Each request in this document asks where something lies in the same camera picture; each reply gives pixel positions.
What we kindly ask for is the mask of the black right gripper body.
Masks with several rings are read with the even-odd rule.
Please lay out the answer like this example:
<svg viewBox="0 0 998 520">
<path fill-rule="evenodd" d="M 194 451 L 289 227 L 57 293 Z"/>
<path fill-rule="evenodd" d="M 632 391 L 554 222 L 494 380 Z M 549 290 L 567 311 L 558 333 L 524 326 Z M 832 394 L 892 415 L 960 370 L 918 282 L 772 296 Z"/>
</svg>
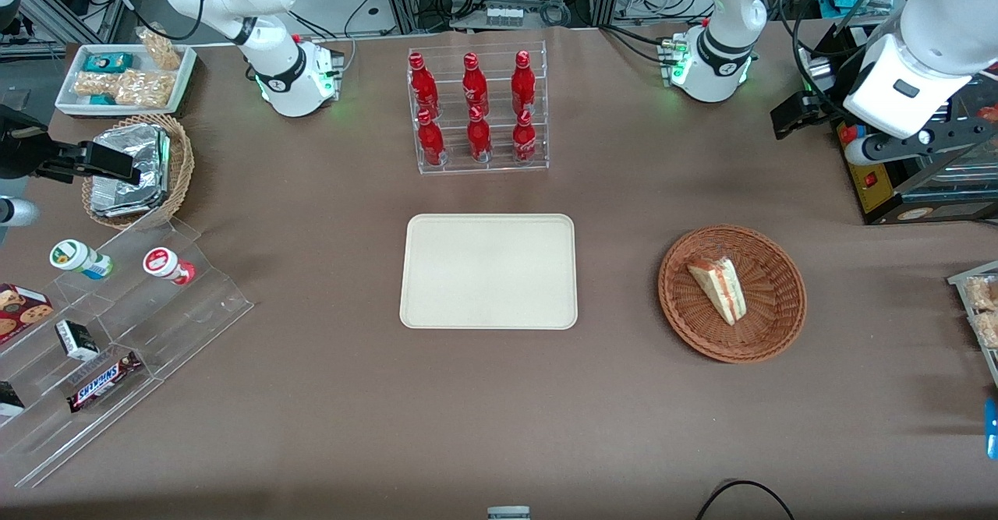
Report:
<svg viewBox="0 0 998 520">
<path fill-rule="evenodd" d="M 1 105 L 1 179 L 50 178 L 47 128 L 32 116 Z"/>
</svg>

